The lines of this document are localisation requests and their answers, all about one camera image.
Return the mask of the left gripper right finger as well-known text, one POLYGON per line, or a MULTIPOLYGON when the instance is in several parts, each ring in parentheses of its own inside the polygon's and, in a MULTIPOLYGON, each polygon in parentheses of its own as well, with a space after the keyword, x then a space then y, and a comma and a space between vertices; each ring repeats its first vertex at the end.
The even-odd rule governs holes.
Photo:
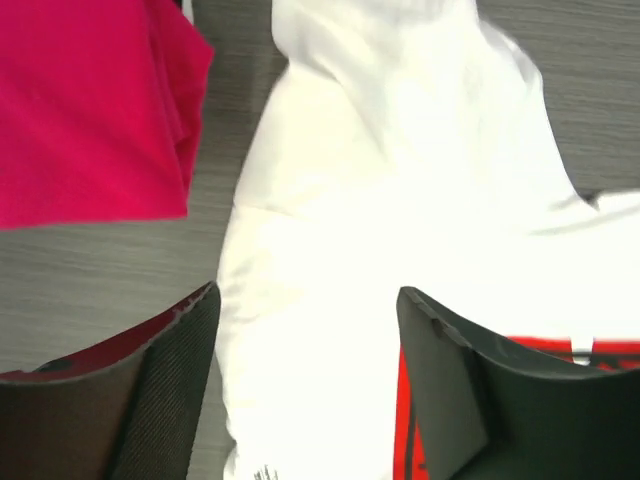
POLYGON ((404 287, 400 479, 635 479, 639 346, 509 339, 404 287))

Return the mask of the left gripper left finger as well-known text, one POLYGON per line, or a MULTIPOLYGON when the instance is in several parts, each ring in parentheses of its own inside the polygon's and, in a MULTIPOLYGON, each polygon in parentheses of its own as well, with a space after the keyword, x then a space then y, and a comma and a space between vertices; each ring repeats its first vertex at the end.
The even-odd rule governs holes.
POLYGON ((220 305, 209 282, 93 346, 2 373, 2 478, 186 478, 220 305))

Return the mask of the white Coca-Cola t-shirt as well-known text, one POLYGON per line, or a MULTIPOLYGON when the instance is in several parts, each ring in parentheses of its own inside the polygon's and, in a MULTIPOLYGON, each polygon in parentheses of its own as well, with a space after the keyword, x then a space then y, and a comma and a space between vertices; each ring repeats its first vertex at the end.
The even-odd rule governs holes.
POLYGON ((639 195, 583 198, 542 76, 473 1, 276 1, 287 66, 217 282, 228 479, 400 479, 397 298, 639 346, 639 195))

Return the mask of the folded pink t-shirt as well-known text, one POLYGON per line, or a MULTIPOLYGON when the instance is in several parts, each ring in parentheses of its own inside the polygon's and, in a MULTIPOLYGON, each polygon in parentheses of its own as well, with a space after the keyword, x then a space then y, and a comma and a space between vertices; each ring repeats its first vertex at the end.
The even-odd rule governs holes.
POLYGON ((183 218, 212 47, 176 1, 1 5, 1 226, 183 218))

